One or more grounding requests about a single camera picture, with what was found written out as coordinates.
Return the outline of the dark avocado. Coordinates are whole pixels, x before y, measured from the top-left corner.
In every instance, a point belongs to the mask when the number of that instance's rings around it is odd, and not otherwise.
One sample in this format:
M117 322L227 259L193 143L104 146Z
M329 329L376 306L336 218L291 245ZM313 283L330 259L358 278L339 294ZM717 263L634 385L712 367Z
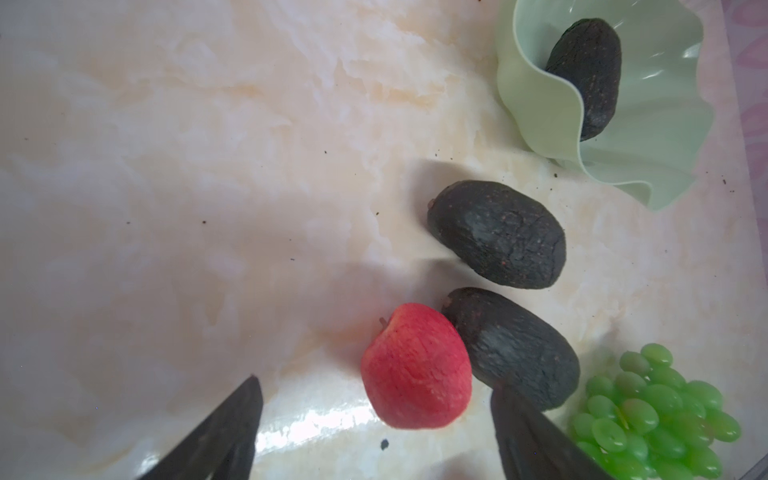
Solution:
M566 262L566 237L540 202L493 181L461 180L427 207L429 232L481 277L519 289L549 288Z
M552 48L545 70L570 82L578 90L584 110L582 141L602 133L613 119L621 68L620 38L603 19L576 21Z
M441 313L467 349L476 378L489 387L513 385L539 410L561 407L577 390L577 354L554 327L495 292L463 287L449 293Z

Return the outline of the red apple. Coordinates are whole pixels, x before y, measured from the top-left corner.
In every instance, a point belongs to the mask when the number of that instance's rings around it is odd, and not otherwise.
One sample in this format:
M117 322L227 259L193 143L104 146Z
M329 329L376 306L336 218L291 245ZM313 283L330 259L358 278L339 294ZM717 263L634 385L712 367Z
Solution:
M440 312L395 309L362 355L362 382L379 419L396 429L443 428L472 396L472 367L456 328Z

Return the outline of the green grape bunch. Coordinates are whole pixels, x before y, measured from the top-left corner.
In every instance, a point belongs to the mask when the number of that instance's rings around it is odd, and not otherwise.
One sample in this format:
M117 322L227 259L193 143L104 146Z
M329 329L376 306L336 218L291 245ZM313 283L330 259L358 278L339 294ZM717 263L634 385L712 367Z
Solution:
M614 479L718 479L715 442L740 439L739 422L724 410L712 384L687 380L658 343L626 351L614 376L586 383L568 433Z

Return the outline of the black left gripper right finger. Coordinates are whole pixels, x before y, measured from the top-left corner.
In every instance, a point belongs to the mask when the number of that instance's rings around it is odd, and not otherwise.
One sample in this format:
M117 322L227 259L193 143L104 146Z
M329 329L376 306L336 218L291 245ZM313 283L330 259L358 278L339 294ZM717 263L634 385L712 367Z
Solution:
M507 479L611 479L513 385L499 384L493 389L490 409Z

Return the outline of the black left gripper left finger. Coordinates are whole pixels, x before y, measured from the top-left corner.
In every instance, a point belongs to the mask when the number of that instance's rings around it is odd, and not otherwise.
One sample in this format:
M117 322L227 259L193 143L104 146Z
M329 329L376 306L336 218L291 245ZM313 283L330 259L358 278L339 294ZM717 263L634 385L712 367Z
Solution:
M248 479L263 406L251 375L141 479Z

